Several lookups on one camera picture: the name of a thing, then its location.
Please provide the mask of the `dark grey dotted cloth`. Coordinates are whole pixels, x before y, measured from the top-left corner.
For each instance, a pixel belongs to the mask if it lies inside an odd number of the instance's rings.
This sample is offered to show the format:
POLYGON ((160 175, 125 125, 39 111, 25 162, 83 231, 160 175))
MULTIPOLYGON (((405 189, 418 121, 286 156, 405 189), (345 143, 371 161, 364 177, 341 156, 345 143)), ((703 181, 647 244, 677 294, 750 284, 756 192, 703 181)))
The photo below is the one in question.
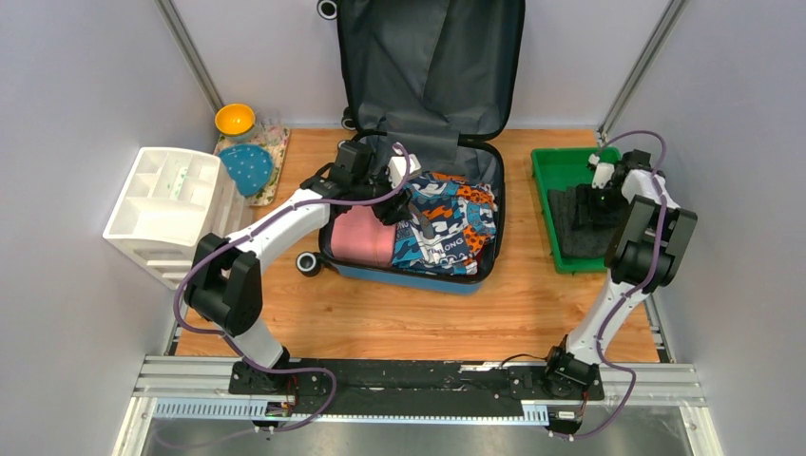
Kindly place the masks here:
POLYGON ((605 255, 617 227, 577 227, 576 187, 547 191, 550 227, 562 257, 595 259, 605 255))

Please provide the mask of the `colourful patterned shorts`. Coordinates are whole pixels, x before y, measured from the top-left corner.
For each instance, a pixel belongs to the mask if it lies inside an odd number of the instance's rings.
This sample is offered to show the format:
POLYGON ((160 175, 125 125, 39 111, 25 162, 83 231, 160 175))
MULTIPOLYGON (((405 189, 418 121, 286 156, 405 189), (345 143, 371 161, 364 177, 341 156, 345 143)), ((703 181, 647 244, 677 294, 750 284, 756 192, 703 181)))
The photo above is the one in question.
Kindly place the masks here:
POLYGON ((396 224, 391 265, 433 276, 473 276, 497 235, 490 184, 427 172, 408 180, 412 216, 396 224))

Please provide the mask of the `blue fish-print suitcase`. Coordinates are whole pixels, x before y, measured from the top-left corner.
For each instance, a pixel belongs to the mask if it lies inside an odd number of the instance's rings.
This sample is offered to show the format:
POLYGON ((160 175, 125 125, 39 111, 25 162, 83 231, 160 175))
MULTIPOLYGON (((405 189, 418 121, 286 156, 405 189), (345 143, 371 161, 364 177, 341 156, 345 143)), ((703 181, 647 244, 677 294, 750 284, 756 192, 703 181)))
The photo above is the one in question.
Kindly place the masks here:
POLYGON ((492 140, 511 111, 523 1, 339 1, 345 114, 380 170, 402 143, 427 171, 491 187, 505 225, 505 165, 492 140))

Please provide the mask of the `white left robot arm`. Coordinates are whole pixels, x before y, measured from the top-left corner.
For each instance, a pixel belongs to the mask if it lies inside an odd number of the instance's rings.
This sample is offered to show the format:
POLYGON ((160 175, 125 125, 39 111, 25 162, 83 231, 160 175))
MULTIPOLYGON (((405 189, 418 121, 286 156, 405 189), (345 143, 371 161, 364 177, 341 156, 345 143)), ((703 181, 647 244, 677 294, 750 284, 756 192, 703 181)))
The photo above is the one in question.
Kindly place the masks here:
POLYGON ((181 305, 214 324, 211 333, 255 369, 253 379, 266 393, 285 390, 293 369, 284 363, 287 350, 260 317, 262 276, 281 254, 332 221, 336 209, 370 206, 378 218, 396 219, 407 206, 405 184, 420 173, 421 163, 400 142, 393 144, 386 168, 377 174, 370 171, 373 157, 364 143, 342 142, 336 159, 271 213, 225 237, 205 235, 177 288, 173 305, 179 325, 198 331, 183 318, 181 305))

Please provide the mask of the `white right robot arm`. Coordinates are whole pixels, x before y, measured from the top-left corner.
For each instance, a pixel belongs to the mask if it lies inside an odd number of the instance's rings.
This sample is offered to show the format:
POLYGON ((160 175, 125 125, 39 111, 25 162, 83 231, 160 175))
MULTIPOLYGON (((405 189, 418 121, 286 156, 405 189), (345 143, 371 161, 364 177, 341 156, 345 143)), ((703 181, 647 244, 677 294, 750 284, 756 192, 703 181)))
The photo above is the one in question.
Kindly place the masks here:
POLYGON ((582 395, 600 378, 607 348, 634 308, 671 283, 699 221, 666 189, 649 153, 632 150, 614 162, 594 153, 593 180, 583 186, 584 207, 626 211, 606 252, 606 279, 583 321, 553 347, 542 371, 546 392, 556 398, 582 395))

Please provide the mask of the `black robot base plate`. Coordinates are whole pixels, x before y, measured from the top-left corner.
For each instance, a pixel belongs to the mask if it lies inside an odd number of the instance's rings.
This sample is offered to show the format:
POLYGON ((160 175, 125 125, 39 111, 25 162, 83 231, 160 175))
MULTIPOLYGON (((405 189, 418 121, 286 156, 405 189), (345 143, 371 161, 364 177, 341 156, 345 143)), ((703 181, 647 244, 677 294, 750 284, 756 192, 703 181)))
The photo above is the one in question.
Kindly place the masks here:
POLYGON ((228 392, 276 395, 293 417, 416 419, 521 418, 526 401, 547 402, 548 418, 580 414, 583 402, 605 399, 596 376, 580 384, 561 375, 546 378, 541 362, 460 362, 298 358, 270 374, 236 362, 228 392))

